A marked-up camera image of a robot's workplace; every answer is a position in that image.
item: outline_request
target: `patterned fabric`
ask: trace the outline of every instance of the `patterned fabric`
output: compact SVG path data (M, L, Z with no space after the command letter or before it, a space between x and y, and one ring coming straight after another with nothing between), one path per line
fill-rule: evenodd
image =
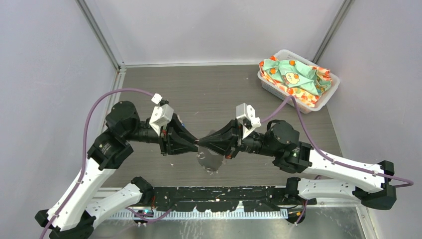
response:
M293 69L287 67L287 64L299 67ZM274 56L261 61L259 69L265 80L309 107L315 107L315 103L332 83L329 69L307 66L294 60L279 61Z

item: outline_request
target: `white panel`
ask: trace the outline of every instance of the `white panel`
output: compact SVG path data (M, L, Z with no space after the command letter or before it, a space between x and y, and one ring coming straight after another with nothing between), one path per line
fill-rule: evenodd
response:
M355 1L318 63L342 79L328 109L343 156L392 161L415 181L373 211L382 239L422 235L421 12L422 1Z
M258 62L280 49L313 59L343 2L93 1L125 64Z
M115 69L75 1L0 5L0 238L38 238L34 216L78 173L87 113ZM88 144L104 110L93 115Z

